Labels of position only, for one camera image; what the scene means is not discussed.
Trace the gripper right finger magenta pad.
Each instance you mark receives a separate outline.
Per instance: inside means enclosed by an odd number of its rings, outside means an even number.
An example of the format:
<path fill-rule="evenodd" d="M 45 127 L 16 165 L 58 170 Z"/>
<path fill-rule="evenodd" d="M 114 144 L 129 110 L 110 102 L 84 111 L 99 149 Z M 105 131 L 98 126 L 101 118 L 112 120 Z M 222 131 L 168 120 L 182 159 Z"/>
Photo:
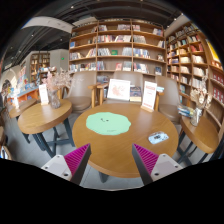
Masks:
<path fill-rule="evenodd" d="M 140 145 L 132 145 L 132 155 L 144 185 L 168 176 L 182 169 L 167 154 L 156 154 Z"/>

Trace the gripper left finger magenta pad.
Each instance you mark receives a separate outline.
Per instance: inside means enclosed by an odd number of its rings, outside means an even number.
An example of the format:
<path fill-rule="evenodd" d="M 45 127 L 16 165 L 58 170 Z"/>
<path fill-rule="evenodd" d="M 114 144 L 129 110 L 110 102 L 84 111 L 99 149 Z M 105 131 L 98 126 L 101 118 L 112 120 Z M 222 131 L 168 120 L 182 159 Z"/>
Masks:
<path fill-rule="evenodd" d="M 86 144 L 65 156 L 55 155 L 42 169 L 79 185 L 90 155 L 91 146 Z"/>

